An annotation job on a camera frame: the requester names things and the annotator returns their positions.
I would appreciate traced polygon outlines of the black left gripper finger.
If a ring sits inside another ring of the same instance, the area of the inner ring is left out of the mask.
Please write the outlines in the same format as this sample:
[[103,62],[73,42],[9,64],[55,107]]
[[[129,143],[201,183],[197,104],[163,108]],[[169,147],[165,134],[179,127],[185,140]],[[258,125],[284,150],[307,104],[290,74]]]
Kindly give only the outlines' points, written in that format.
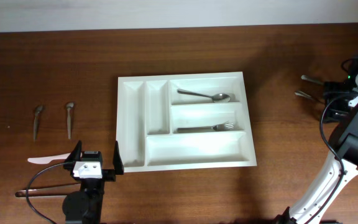
[[119,143],[118,141],[115,142],[114,145],[114,155],[113,155],[113,166],[116,175],[123,175],[124,174],[124,165],[122,163],[121,155],[119,152]]
[[74,150],[68,155],[64,161],[63,168],[65,170],[73,170],[75,163],[80,161],[82,152],[82,142],[78,141]]

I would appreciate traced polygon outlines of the metal tablespoon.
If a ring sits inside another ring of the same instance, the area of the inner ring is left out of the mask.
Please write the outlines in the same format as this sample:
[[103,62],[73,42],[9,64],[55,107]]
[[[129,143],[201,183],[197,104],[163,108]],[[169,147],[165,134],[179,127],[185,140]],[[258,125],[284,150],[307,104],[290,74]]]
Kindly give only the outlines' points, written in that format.
[[192,95],[192,96],[200,96],[211,99],[214,103],[227,103],[230,102],[231,97],[228,94],[225,93],[218,93],[215,95],[205,95],[201,93],[195,93],[192,91],[187,91],[183,89],[178,89],[177,93],[184,94],[184,95]]
[[[297,90],[295,92],[295,95],[296,96],[301,96],[301,97],[304,97],[306,99],[309,99],[309,100],[312,100],[312,101],[316,101],[320,104],[323,104],[324,106],[326,106],[326,102],[325,101],[322,101],[322,100],[319,100],[317,97],[315,96],[312,96],[312,95],[309,95],[301,90]],[[348,112],[347,111],[343,111],[343,110],[337,110],[337,109],[328,109],[327,112],[326,112],[326,117],[327,118],[331,118],[331,119],[339,119],[339,118],[343,118],[345,117],[346,115],[348,115]]]

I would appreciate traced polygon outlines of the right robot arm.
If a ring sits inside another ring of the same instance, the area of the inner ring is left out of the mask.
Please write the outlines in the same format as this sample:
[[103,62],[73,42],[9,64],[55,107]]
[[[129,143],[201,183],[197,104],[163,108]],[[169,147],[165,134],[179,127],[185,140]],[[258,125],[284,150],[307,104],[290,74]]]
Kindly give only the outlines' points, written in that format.
[[304,196],[273,219],[276,224],[322,223],[325,211],[358,175],[358,54],[343,61],[341,68],[347,73],[344,81],[322,83],[319,124],[337,123],[330,137],[320,133],[328,156]]

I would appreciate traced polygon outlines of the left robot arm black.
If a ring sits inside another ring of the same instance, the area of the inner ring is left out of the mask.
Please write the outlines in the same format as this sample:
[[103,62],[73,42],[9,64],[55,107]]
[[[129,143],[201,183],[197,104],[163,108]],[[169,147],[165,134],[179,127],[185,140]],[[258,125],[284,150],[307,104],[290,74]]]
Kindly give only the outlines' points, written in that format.
[[103,157],[99,151],[83,151],[78,141],[64,161],[63,168],[80,183],[80,189],[68,194],[62,205],[66,223],[99,223],[106,182],[115,182],[124,173],[119,143],[114,146],[113,169],[103,169]]

